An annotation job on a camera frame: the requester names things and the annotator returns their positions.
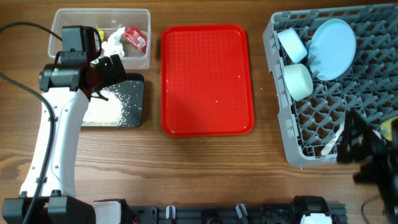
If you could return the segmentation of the white tissue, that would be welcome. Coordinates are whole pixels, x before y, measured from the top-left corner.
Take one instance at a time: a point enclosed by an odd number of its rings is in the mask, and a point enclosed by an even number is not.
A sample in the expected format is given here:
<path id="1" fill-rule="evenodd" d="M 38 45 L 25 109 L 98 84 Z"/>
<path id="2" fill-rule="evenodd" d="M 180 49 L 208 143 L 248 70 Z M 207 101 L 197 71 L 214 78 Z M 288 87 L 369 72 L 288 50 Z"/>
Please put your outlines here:
<path id="1" fill-rule="evenodd" d="M 104 57 L 119 55 L 121 58 L 123 58 L 125 56 L 124 47 L 121 43 L 121 37 L 125 30 L 125 27 L 118 29 L 102 29 L 104 32 L 104 41 L 102 42 L 101 46 Z"/>

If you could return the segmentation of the yellow plastic cup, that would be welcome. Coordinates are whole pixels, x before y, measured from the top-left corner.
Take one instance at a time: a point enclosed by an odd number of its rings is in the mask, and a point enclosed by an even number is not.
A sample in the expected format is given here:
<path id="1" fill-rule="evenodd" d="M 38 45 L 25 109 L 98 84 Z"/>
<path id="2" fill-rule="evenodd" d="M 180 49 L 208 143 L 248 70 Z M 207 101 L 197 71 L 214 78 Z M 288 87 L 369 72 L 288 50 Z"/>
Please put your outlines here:
<path id="1" fill-rule="evenodd" d="M 382 135 L 388 141 L 392 141 L 392 122 L 395 120 L 397 120 L 396 116 L 389 118 L 381 123 Z"/>

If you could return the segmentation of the white plastic spoon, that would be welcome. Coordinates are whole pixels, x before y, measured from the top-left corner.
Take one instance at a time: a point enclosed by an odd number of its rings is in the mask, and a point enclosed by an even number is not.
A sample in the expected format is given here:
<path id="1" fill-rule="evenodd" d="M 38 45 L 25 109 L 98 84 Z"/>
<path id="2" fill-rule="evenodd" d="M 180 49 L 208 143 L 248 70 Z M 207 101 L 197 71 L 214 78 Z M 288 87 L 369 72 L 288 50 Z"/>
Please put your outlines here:
<path id="1" fill-rule="evenodd" d="M 326 144 L 326 146 L 321 150 L 321 155 L 322 155 L 322 156 L 328 155 L 328 154 L 332 151 L 334 145 L 336 144 L 338 138 L 341 136 L 341 134 L 342 134 L 342 132 L 343 132 L 343 130 L 344 130 L 344 126 L 345 126 L 345 123 L 342 122 L 342 123 L 340 124 L 340 127 L 338 128 L 336 134 L 335 134 L 335 137 L 334 137 L 333 139 L 331 139 L 331 140 Z"/>

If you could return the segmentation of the yellow snack wrapper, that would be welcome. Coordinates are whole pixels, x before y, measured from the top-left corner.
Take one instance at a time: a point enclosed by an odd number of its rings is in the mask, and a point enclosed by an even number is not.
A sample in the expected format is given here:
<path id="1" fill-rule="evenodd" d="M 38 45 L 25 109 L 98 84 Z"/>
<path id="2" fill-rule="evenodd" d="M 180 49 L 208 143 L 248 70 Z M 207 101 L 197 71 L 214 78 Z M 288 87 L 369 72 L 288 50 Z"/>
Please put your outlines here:
<path id="1" fill-rule="evenodd" d="M 103 39 L 104 39 L 104 32 L 102 30 L 99 30 L 98 26 L 96 26 L 94 33 L 95 33 L 94 37 L 95 37 L 96 50 L 99 51 L 100 48 L 102 48 L 102 42 L 103 42 Z"/>

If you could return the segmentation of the red silver snack wrapper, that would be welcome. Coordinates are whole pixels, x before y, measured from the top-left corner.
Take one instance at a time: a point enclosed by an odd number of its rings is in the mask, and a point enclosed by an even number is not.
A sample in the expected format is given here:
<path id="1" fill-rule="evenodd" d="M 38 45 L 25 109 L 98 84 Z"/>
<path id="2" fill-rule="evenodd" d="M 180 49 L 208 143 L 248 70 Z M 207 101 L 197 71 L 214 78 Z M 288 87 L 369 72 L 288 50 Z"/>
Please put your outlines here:
<path id="1" fill-rule="evenodd" d="M 135 27 L 127 27 L 123 33 L 124 38 L 141 52 L 146 51 L 147 37 Z"/>

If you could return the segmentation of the green bowl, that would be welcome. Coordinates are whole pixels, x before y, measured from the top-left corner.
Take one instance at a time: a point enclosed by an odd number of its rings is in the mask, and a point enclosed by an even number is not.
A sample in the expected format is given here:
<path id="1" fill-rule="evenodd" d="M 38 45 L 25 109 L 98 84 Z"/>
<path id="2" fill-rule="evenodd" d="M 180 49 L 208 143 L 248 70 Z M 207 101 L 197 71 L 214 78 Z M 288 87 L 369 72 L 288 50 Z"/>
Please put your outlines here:
<path id="1" fill-rule="evenodd" d="M 301 63 L 286 65 L 283 75 L 287 90 L 295 101 L 300 101 L 312 94 L 313 81 L 305 65 Z"/>

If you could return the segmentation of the large light blue plate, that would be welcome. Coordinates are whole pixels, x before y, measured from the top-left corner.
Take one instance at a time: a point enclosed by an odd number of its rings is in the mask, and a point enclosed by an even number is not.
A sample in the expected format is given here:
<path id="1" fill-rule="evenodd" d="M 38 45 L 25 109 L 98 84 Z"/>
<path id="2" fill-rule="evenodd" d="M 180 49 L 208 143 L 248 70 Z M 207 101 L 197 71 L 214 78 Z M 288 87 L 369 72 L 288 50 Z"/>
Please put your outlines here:
<path id="1" fill-rule="evenodd" d="M 324 22 L 314 33 L 308 48 L 308 66 L 316 78 L 338 78 L 351 66 L 356 53 L 356 37 L 341 19 Z"/>

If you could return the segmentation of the light blue bowl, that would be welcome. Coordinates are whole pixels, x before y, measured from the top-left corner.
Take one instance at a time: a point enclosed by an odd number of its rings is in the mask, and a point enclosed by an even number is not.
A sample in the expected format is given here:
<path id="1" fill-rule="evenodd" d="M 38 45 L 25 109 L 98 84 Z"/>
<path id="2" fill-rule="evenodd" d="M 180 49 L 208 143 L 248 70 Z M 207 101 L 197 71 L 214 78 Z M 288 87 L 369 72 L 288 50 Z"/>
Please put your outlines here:
<path id="1" fill-rule="evenodd" d="M 295 30 L 292 28 L 283 30 L 277 34 L 277 37 L 293 63 L 299 63 L 305 58 L 307 49 Z"/>

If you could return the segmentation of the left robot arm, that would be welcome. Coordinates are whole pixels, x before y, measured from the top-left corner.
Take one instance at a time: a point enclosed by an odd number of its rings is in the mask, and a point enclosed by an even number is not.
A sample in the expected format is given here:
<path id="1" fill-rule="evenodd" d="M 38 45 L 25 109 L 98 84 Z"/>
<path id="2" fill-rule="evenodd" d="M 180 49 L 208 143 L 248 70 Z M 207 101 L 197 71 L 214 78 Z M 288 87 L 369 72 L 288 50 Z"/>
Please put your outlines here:
<path id="1" fill-rule="evenodd" d="M 75 160 L 91 94 L 126 80 L 118 55 L 47 64 L 39 75 L 42 115 L 33 160 L 19 196 L 7 198 L 7 223 L 120 223 L 120 200 L 76 199 Z"/>

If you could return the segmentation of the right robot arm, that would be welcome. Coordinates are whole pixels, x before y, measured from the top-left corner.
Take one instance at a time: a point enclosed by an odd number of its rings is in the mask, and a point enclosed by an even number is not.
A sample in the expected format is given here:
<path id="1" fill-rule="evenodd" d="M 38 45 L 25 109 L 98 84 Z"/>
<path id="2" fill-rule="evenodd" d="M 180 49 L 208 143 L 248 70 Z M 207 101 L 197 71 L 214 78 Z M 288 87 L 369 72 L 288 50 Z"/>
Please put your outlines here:
<path id="1" fill-rule="evenodd" d="M 392 141 L 387 144 L 354 109 L 345 114 L 344 130 L 337 147 L 338 163 L 360 163 L 353 175 L 357 184 L 376 184 L 389 223 L 397 223 L 397 120 L 391 123 Z"/>

